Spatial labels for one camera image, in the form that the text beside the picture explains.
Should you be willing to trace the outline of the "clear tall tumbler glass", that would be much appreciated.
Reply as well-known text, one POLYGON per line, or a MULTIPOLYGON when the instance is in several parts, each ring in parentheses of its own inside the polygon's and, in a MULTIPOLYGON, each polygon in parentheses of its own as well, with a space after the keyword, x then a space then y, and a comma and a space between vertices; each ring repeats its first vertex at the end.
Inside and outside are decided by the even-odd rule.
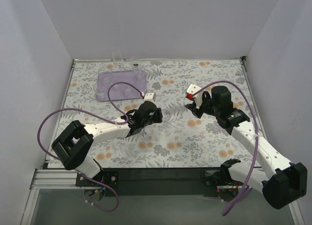
POLYGON ((123 84, 123 92, 124 95, 128 98, 131 98, 135 95, 136 90, 129 84, 123 84))

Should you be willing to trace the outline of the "clear wine glass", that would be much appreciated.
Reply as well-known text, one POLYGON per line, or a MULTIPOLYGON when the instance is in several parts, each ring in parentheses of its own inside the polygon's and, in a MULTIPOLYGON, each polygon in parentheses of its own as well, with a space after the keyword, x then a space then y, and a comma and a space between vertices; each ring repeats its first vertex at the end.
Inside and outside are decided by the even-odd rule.
POLYGON ((146 70, 144 66, 137 67, 135 69, 135 75, 138 81, 143 81, 146 79, 146 70))

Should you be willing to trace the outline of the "small clear shot glass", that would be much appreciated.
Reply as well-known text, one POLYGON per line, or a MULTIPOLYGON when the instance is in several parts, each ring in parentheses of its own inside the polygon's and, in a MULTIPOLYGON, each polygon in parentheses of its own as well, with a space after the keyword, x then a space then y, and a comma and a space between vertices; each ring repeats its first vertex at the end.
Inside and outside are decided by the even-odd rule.
POLYGON ((113 89, 114 91, 120 91, 120 90, 121 90, 121 87, 122 87, 121 81, 117 81, 117 82, 114 82, 112 89, 113 89))

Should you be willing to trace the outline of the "clear champagne flute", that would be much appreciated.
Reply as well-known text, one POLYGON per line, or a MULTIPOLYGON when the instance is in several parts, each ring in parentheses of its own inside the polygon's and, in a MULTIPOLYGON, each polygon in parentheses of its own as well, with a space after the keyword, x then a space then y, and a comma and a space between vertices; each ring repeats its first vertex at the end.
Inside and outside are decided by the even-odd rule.
POLYGON ((139 56, 131 57, 131 67, 136 75, 136 78, 138 80, 142 80, 144 76, 144 71, 143 71, 142 62, 139 56))

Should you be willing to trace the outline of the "clear plain drinking glass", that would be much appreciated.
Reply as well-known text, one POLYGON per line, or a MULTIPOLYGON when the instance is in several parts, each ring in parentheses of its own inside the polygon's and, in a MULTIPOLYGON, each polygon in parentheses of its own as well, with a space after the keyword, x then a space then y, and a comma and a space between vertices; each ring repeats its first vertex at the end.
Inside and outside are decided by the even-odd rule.
POLYGON ((118 47, 112 48, 112 57, 115 68, 121 72, 124 69, 124 60, 118 47))

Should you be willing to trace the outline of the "clear small tumbler glass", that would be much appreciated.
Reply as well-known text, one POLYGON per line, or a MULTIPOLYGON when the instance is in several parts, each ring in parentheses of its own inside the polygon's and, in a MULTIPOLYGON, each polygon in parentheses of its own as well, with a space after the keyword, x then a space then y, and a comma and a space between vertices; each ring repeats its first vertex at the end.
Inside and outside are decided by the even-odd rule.
POLYGON ((167 123, 169 122, 170 118, 171 118, 171 112, 167 109, 162 109, 162 121, 164 123, 167 123))

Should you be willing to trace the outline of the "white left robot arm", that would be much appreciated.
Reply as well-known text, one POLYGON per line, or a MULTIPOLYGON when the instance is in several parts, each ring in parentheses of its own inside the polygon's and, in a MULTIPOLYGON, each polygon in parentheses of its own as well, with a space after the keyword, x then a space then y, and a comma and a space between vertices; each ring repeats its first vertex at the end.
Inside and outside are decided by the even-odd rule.
POLYGON ((112 139, 128 138, 145 127, 162 122, 161 108, 145 101, 137 110, 126 113, 113 123, 82 124, 71 122, 52 143, 52 149, 66 170, 77 170, 96 180, 103 169, 88 152, 93 145, 112 139))

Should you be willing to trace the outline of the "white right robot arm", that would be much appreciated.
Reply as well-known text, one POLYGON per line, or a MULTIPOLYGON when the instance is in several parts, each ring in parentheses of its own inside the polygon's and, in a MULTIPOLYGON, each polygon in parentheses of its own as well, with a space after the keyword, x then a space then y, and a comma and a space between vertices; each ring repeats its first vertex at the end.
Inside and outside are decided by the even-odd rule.
POLYGON ((258 135, 256 122, 234 107, 231 93, 225 86, 215 86, 207 92, 191 84, 186 97, 187 104, 197 118, 203 114, 214 116, 219 126, 241 143, 252 155, 253 162, 259 163, 261 170, 245 165, 238 159, 230 159, 213 174, 224 183, 242 182, 242 191, 253 188, 262 193, 266 201, 275 209, 296 201, 307 193, 308 171, 302 163, 294 164, 281 155, 263 136, 258 135))

